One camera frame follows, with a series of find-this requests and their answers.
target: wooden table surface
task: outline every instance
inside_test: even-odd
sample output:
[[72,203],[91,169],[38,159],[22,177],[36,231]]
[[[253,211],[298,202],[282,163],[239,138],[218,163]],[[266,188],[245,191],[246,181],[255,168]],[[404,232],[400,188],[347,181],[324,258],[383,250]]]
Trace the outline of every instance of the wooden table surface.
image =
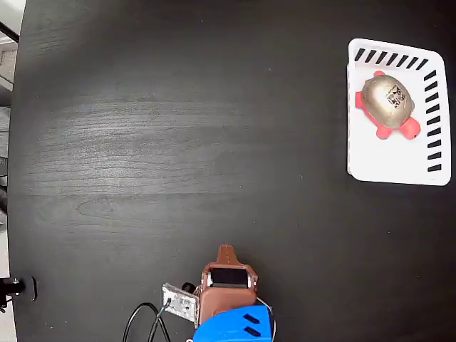
[[[9,248],[38,300],[14,304],[19,342],[119,341],[135,306],[158,305],[166,281],[197,283],[222,243],[259,274],[279,342],[454,341],[455,180],[346,172],[349,41],[439,52],[451,110],[448,6],[29,1]],[[173,341],[192,336],[165,320]]]

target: toy turtle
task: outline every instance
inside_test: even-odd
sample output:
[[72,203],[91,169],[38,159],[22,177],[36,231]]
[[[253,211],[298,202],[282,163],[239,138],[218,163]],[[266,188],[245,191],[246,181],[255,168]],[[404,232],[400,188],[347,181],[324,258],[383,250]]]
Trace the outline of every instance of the toy turtle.
[[411,140],[421,131],[411,117],[415,104],[405,86],[382,71],[367,80],[363,90],[356,93],[356,107],[364,110],[377,126],[377,136],[387,139],[393,130],[400,130]]

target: wire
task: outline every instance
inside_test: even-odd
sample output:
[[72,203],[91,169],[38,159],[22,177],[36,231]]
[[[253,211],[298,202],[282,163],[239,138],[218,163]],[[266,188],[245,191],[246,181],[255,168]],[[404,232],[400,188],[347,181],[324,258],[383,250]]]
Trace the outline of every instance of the wire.
[[141,310],[143,307],[148,307],[152,311],[154,311],[155,314],[155,320],[154,323],[152,324],[152,328],[150,329],[149,332],[149,337],[147,338],[147,342],[151,342],[154,339],[155,332],[157,331],[158,324],[160,324],[160,328],[162,329],[163,336],[165,337],[166,342],[171,342],[170,335],[168,334],[168,330],[166,329],[165,322],[163,321],[163,318],[161,317],[162,313],[165,311],[165,309],[170,305],[170,300],[158,311],[158,309],[155,307],[154,304],[152,303],[141,303],[138,305],[138,307],[132,312],[130,315],[130,318],[128,319],[127,326],[125,327],[125,330],[123,331],[123,338],[122,342],[127,342],[127,337],[128,333],[130,332],[130,327],[135,319],[136,315],[138,312]]
[[274,321],[274,330],[272,331],[272,341],[276,338],[276,319],[274,318],[274,312],[272,312],[272,307],[270,307],[263,299],[257,297],[257,301],[265,305],[268,308],[269,312],[271,313],[272,320]]
[[19,35],[11,30],[7,25],[0,21],[0,32],[5,33],[6,36],[13,39],[15,42],[19,42]]

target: gold turtle shell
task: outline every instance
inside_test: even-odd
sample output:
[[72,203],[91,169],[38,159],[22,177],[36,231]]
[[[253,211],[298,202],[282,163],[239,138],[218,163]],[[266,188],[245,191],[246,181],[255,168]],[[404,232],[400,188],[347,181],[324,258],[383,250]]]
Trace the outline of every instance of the gold turtle shell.
[[381,125],[389,128],[399,128],[412,115],[415,107],[405,86],[388,75],[366,81],[363,103]]

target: black cable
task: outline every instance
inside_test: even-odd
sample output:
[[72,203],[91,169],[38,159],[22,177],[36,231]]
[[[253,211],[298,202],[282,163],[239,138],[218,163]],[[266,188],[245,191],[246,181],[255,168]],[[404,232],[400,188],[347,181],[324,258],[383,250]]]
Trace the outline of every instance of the black cable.
[[152,309],[152,311],[154,311],[154,314],[156,316],[154,323],[152,324],[152,328],[150,329],[149,337],[147,338],[147,342],[151,342],[154,339],[158,324],[160,324],[160,328],[162,329],[163,336],[165,337],[166,342],[171,342],[170,335],[168,334],[168,330],[166,329],[166,326],[165,326],[165,322],[163,321],[163,318],[161,318],[158,314],[158,312],[159,312],[158,309],[155,307],[154,304],[148,303],[148,302],[141,303],[132,312],[130,318],[128,319],[127,326],[125,327],[125,330],[123,331],[122,342],[127,342],[127,337],[128,337],[128,333],[130,331],[131,324],[132,324],[133,320],[135,319],[135,316],[138,314],[140,309],[143,307],[148,307],[149,309]]

